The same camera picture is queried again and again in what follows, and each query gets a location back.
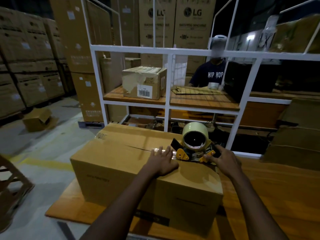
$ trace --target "left hand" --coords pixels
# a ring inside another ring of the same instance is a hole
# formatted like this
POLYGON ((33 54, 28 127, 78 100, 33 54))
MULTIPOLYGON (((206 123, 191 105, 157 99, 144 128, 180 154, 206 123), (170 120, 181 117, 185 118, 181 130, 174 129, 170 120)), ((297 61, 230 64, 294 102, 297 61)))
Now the left hand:
POLYGON ((179 163, 176 160, 172 160, 172 153, 170 146, 167 147, 165 152, 162 152, 162 146, 160 146, 156 154, 154 150, 151 151, 144 167, 154 176, 165 176, 179 167, 179 163))

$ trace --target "person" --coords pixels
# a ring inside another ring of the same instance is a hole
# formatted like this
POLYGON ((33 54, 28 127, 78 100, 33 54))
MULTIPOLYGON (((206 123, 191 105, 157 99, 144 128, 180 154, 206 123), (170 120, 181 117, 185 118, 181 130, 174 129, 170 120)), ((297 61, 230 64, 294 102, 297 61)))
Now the person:
POLYGON ((222 83, 226 60, 221 57, 226 46, 227 37, 216 35, 212 38, 210 61, 200 65, 192 76, 188 86, 218 88, 222 83))
MULTIPOLYGON (((207 155, 205 157, 210 162, 214 162, 220 171, 231 180, 243 210, 249 239, 288 240, 289 238, 271 216, 250 180, 243 173, 241 163, 234 153, 222 146, 216 145, 216 147, 221 152, 219 158, 207 155)), ((172 160, 172 154, 170 146, 165 152, 162 152, 162 147, 157 153, 151 151, 147 163, 131 184, 99 215, 80 240, 126 239, 134 213, 150 182, 179 167, 178 161, 172 160)))

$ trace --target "white metal shelf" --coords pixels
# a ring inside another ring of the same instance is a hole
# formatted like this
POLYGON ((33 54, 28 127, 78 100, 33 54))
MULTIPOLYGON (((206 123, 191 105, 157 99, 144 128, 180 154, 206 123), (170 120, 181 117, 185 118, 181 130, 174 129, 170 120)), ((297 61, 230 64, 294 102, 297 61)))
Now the white metal shelf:
MULTIPOLYGON (((103 99, 103 92, 102 92, 102 79, 101 79, 101 71, 100 71, 100 65, 99 60, 97 57, 97 52, 103 51, 103 52, 122 52, 122 53, 144 53, 144 54, 163 54, 168 56, 168 64, 173 63, 173 56, 175 55, 185 55, 185 56, 210 56, 211 50, 209 49, 186 49, 186 48, 156 48, 155 47, 155 15, 153 16, 153 33, 154 33, 154 47, 133 47, 133 46, 115 46, 115 45, 92 45, 90 40, 90 28, 87 21, 87 14, 86 9, 84 5, 84 0, 82 1, 82 9, 87 29, 87 35, 90 43, 90 51, 92 56, 92 63, 94 67, 94 72, 96 76, 96 82, 98 87, 98 94, 100 98, 100 104, 102 109, 102 115, 105 125, 108 124, 108 117, 106 114, 106 104, 114 104, 114 105, 125 105, 127 106, 127 115, 129 116, 129 109, 128 106, 137 106, 137 107, 146 107, 146 108, 159 108, 159 109, 165 109, 164 114, 164 130, 168 131, 168 123, 169 123, 169 115, 171 109, 176 110, 187 110, 187 111, 197 111, 197 112, 208 112, 208 113, 218 113, 218 114, 230 114, 235 115, 235 120, 232 125, 230 136, 228 138, 226 148, 231 149, 232 143, 234 141, 234 138, 236 136, 242 115, 244 113, 246 104, 248 101, 254 101, 254 102, 261 102, 261 103, 274 103, 274 104, 289 104, 291 101, 286 99, 272 99, 272 98, 260 98, 260 97, 250 97, 250 92, 252 89, 252 86, 254 84, 254 80, 256 78, 256 75, 258 73, 260 64, 262 63, 262 60, 264 59, 276 59, 276 60, 306 60, 306 61, 320 61, 320 55, 319 54, 308 54, 308 53, 276 53, 276 52, 262 52, 262 51, 234 51, 234 50, 225 50, 223 52, 222 57, 229 57, 229 58, 254 58, 255 61, 252 64, 251 71, 249 73, 249 77, 246 83, 246 86, 244 88, 244 92, 242 94, 242 98, 239 104, 240 110, 239 111, 229 111, 229 110, 223 110, 223 109, 204 109, 204 108, 196 108, 196 107, 185 107, 185 106, 172 106, 170 105, 170 96, 166 96, 165 98, 165 105, 162 104, 148 104, 148 103, 134 103, 134 102, 121 102, 121 101, 110 101, 110 100, 104 100, 103 99)), ((233 21, 235 18, 236 10, 238 7, 239 0, 236 0, 236 4, 234 7, 234 12, 232 16, 232 22, 229 28, 229 34, 227 37, 227 40, 230 40, 230 34, 233 26, 233 21)), ((316 29, 313 36, 316 35, 317 30, 320 27, 320 23, 318 25, 318 28, 316 29)), ((167 68, 167 84, 166 84, 166 91, 170 91, 171 89, 171 81, 174 79, 173 77, 173 68, 171 65, 168 65, 167 68)), ((236 155, 241 157, 250 157, 250 158, 259 158, 261 155, 259 154, 252 154, 252 153, 242 153, 242 152, 235 152, 236 155)))

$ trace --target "black label on box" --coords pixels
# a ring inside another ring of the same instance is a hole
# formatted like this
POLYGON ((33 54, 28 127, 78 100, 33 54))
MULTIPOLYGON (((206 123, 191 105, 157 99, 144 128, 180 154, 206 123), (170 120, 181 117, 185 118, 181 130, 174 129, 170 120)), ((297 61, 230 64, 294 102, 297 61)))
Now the black label on box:
POLYGON ((150 222, 155 222, 155 223, 167 226, 167 227, 169 226, 169 222, 170 222, 169 218, 166 218, 166 217, 163 217, 163 216, 158 216, 158 215, 155 215, 153 213, 146 212, 144 210, 136 210, 135 216, 139 217, 139 218, 141 218, 143 220, 147 220, 147 221, 150 221, 150 222))

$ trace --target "bright light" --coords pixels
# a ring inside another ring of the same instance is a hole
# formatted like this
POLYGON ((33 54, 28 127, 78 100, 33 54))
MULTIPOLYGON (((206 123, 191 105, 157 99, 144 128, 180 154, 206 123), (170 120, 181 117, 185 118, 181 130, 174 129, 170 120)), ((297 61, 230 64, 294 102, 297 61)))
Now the bright light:
POLYGON ((254 40, 254 34, 253 35, 248 35, 247 40, 254 40))

